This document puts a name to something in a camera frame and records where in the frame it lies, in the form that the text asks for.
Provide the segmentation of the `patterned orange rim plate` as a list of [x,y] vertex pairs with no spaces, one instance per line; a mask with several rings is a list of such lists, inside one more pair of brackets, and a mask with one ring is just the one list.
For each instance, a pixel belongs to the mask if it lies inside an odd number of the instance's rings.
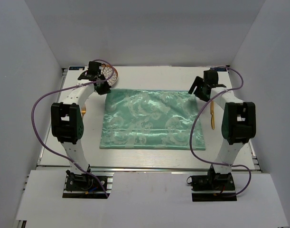
[[115,85],[117,79],[118,79],[118,72],[117,70],[108,65],[108,64],[102,64],[102,74],[105,78],[108,78],[107,83],[110,86]]

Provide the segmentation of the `gold knife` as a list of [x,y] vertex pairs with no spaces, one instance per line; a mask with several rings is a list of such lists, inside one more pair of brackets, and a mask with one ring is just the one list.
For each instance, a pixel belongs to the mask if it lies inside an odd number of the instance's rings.
[[215,113],[214,113],[214,102],[210,103],[210,114],[211,114],[211,128],[215,129]]

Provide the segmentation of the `gold fork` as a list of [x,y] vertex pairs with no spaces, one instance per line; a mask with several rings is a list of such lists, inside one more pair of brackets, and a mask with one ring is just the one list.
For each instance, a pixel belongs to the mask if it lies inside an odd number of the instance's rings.
[[82,114],[82,117],[84,117],[84,115],[86,114],[86,105],[85,104],[82,106],[81,114]]

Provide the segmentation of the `green satin cloth napkin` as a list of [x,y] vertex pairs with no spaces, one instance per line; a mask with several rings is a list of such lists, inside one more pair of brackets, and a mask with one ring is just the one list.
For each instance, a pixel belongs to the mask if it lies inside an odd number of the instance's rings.
[[105,99],[101,149],[205,150],[197,99],[186,91],[114,89]]

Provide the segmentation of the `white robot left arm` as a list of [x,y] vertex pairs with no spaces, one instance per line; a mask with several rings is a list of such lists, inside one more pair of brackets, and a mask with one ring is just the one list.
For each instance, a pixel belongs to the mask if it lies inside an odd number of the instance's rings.
[[78,77],[78,87],[73,88],[63,101],[51,105],[52,135],[61,143],[70,162],[70,170],[66,173],[84,190],[92,187],[93,177],[89,175],[91,168],[81,144],[84,134],[81,107],[92,93],[103,95],[111,91],[105,80],[103,64],[91,61],[88,69]]

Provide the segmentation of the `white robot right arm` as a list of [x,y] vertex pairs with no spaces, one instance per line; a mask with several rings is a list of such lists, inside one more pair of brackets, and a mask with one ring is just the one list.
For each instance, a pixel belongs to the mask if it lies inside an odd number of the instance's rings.
[[243,87],[227,88],[219,83],[218,71],[215,68],[205,70],[203,77],[197,76],[189,90],[189,94],[195,95],[199,100],[204,101],[204,106],[192,125],[190,137],[200,115],[212,102],[215,102],[223,110],[221,134],[223,142],[220,151],[214,161],[198,160],[211,165],[211,175],[207,177],[208,186],[212,189],[219,189],[223,186],[224,176],[228,176],[238,152],[256,135],[256,107],[253,102],[245,102],[237,98],[233,91]]

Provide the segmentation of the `blue label sticker right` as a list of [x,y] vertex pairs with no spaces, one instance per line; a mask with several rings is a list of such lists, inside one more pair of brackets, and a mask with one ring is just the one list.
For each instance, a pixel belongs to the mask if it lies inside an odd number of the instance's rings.
[[227,71],[227,69],[224,67],[211,67],[210,69],[218,71],[218,72],[226,72]]

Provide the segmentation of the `blue label sticker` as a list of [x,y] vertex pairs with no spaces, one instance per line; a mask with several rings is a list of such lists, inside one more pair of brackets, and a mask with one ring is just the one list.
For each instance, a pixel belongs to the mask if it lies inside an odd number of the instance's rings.
[[69,71],[84,71],[84,66],[70,66],[68,68]]
[[210,69],[218,71],[218,72],[226,72],[227,71],[227,69],[224,67],[211,67]]

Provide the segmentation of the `blue label sticker left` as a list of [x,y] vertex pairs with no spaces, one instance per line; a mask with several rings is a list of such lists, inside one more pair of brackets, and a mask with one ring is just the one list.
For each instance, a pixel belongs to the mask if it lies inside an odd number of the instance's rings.
[[68,68],[69,71],[84,71],[84,66],[70,66]]

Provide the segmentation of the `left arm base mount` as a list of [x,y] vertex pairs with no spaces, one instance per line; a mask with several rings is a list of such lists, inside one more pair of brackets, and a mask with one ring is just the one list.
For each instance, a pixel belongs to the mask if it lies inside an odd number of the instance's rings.
[[112,189],[112,176],[98,175],[97,178],[67,170],[62,198],[107,199]]

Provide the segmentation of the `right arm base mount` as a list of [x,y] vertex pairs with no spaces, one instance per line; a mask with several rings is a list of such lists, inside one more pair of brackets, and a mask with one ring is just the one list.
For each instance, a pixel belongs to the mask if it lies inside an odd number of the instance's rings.
[[237,201],[234,180],[231,173],[220,174],[210,168],[206,175],[189,176],[193,202]]

